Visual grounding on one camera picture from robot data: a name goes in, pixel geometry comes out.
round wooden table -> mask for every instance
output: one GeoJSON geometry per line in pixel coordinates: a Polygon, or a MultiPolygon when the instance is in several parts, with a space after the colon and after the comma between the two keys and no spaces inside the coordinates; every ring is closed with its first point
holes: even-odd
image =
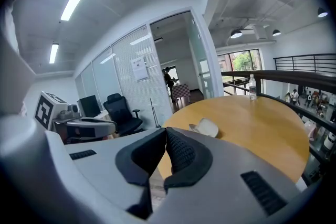
{"type": "MultiPolygon", "coordinates": [[[[198,124],[202,118],[218,126],[218,139],[247,148],[293,182],[302,175],[309,140],[300,117],[286,105],[265,97],[251,101],[248,95],[207,99],[177,111],[163,127],[189,130],[189,124],[198,124]]],[[[172,174],[167,152],[159,171],[164,179],[172,174]]]]}

crowd of people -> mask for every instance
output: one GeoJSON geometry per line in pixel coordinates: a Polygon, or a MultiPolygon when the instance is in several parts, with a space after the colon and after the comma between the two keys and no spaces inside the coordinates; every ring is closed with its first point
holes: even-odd
{"type": "MultiPolygon", "coordinates": [[[[305,103],[304,103],[304,107],[305,108],[312,108],[314,105],[316,106],[316,114],[318,117],[323,118],[324,119],[324,113],[322,110],[322,105],[321,105],[321,101],[322,101],[322,92],[321,90],[319,91],[318,94],[315,94],[314,96],[312,96],[311,91],[307,92],[308,88],[304,89],[304,95],[305,95],[305,103]]],[[[299,106],[301,106],[300,101],[299,101],[299,94],[297,92],[296,89],[293,90],[292,93],[287,92],[286,96],[285,96],[285,100],[288,103],[291,103],[293,105],[298,104],[299,106]]],[[[336,122],[336,104],[334,104],[334,109],[331,115],[331,122],[336,122]]],[[[321,128],[321,125],[316,123],[316,127],[314,129],[314,132],[312,134],[312,136],[309,138],[310,141],[314,141],[317,136],[318,136],[318,132],[321,128]]]]}

window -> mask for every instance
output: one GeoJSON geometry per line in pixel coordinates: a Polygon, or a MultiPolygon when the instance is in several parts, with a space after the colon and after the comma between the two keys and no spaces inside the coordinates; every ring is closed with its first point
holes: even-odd
{"type": "Polygon", "coordinates": [[[178,75],[177,75],[177,71],[176,71],[176,66],[172,66],[169,67],[169,72],[168,72],[169,76],[173,79],[176,80],[177,83],[180,82],[180,80],[178,79],[178,75]]]}
{"type": "MultiPolygon", "coordinates": [[[[233,52],[231,54],[218,55],[218,63],[221,72],[225,71],[253,71],[253,70],[262,70],[262,65],[260,61],[259,49],[255,50],[244,50],[233,52]]],[[[242,77],[230,77],[222,76],[222,81],[234,85],[241,86],[248,89],[249,78],[245,79],[242,77]]],[[[226,92],[244,95],[249,94],[241,89],[236,89],[231,86],[224,86],[226,92]]]]}

office chair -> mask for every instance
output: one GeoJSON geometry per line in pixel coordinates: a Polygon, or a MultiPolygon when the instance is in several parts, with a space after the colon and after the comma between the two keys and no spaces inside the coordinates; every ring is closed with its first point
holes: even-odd
{"type": "Polygon", "coordinates": [[[134,133],[142,120],[138,117],[139,109],[134,109],[136,118],[133,118],[126,103],[126,98],[118,93],[111,94],[107,97],[107,101],[103,104],[104,108],[109,112],[111,120],[117,123],[117,132],[120,136],[134,133]]]}

white box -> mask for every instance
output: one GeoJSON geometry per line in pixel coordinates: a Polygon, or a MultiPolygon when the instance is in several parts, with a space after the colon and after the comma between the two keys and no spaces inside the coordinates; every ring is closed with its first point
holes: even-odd
{"type": "Polygon", "coordinates": [[[51,131],[52,120],[57,118],[62,110],[68,110],[66,101],[52,93],[41,91],[35,110],[35,120],[51,131]]]}

